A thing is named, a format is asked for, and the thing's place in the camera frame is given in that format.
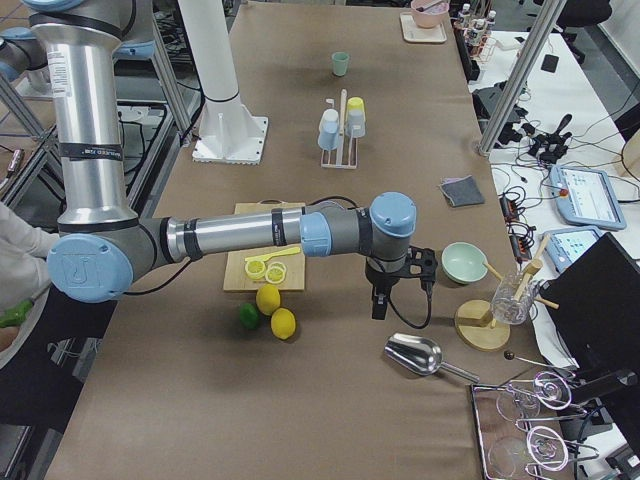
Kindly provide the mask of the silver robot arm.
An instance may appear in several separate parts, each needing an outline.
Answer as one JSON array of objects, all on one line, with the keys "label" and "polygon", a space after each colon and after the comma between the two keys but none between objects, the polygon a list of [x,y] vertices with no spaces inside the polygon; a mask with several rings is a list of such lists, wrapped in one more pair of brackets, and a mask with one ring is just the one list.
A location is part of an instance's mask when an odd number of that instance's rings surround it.
[{"label": "silver robot arm", "polygon": [[402,278],[425,292],[434,252],[411,245],[417,209],[386,192],[364,208],[276,208],[210,219],[142,219],[125,194],[113,58],[131,42],[153,46],[147,1],[32,1],[30,26],[47,54],[66,208],[47,257],[55,287],[85,303],[113,300],[152,270],[212,253],[298,244],[309,257],[357,253],[366,260],[372,315],[383,319]]}]

